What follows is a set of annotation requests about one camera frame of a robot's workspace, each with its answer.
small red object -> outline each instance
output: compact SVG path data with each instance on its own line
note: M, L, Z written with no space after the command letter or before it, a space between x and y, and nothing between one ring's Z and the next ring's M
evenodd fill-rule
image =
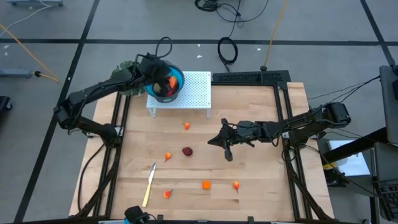
M164 192L164 198L169 199L169 197L171 196L173 190L168 190L166 192Z
M236 189L236 192L238 192L238 189L239 189L239 182L238 181L234 181L234 188Z
M191 156L193 153L193 150L190 147L185 147L182 149L182 153L186 156Z
M169 152L167 152L167 153L164 155L164 158L166 159L164 162L166 162L167 160L169 160L171 157L172 157L172 154L169 153Z

yellow handle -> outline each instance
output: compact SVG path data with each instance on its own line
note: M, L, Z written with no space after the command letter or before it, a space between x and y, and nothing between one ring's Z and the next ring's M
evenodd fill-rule
M150 192L150 183L148 184L147 187L147 192L145 192L145 197L144 197L144 201L142 202L142 206L145 208L148 204L148 199L149 199L149 192Z

green toy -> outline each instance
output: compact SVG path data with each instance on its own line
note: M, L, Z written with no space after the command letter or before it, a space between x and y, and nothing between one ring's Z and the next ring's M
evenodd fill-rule
M124 68L128 68L130 66L133 66L133 65L134 65L134 62L132 60L128 60L128 61L120 63L120 65L116 66L116 69L113 70L113 72L111 74L111 77L113 77L113 75L116 72L118 72L118 71L120 71L120 70L122 70ZM129 90L129 91L120 92L120 94L125 95L125 96L129 96L129 95L131 95L131 96L141 96L144 93L145 93L145 88L144 87L136 88L136 89Z

blue bowl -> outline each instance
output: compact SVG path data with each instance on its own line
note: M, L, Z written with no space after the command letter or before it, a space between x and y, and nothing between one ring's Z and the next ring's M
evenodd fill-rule
M146 85L145 90L148 92L150 96L153 96L158 102L160 103L170 103L171 101L175 100L178 97L178 93L181 91L182 87L184 86L184 74L177 66L172 65L170 62L167 62L170 67L170 77L175 77L178 81L178 90L171 96L158 96L154 93L154 85Z

knife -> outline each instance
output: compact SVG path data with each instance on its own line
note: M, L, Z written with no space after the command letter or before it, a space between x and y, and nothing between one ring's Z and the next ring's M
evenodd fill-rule
M145 207L147 206L147 204L148 204L149 192L150 192L150 185L151 185L152 179L154 178L154 175L155 175L156 163L157 163L157 161L154 163L154 165L152 165L152 170L151 170L150 175L149 175L147 191L145 192L144 201L142 202L142 206L143 206L144 208L145 208Z

